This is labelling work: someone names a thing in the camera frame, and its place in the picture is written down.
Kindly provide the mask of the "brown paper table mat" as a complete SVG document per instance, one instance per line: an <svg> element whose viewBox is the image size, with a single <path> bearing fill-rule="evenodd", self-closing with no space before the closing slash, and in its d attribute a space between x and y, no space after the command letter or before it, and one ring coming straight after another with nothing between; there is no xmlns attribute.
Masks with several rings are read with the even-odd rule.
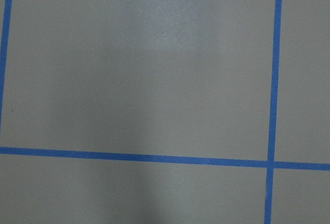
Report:
<svg viewBox="0 0 330 224"><path fill-rule="evenodd" d="M329 223L329 0L1 0L1 223Z"/></svg>

